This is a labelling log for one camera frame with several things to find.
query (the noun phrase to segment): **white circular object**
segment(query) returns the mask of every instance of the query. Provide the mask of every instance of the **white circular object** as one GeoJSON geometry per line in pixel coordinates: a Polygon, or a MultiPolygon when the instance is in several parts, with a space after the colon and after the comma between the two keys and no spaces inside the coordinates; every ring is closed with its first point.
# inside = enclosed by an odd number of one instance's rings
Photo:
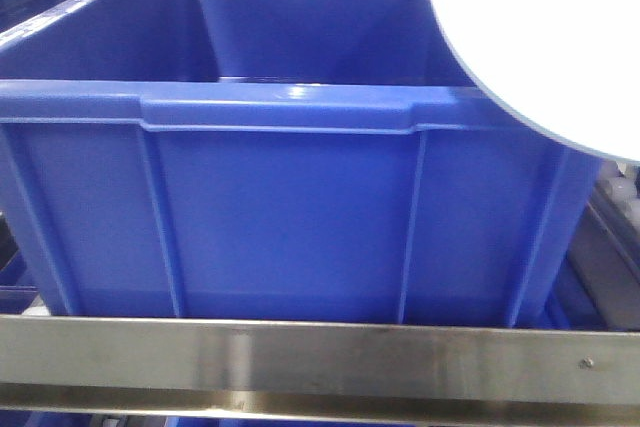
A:
{"type": "Polygon", "coordinates": [[[526,124],[640,162],[640,0],[431,0],[454,55],[526,124]]]}

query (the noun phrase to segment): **metal bar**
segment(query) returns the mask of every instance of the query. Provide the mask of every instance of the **metal bar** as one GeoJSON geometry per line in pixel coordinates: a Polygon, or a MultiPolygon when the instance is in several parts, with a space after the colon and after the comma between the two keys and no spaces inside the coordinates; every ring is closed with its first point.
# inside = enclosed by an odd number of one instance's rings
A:
{"type": "Polygon", "coordinates": [[[640,425],[640,334],[0,316],[0,407],[640,425]]]}

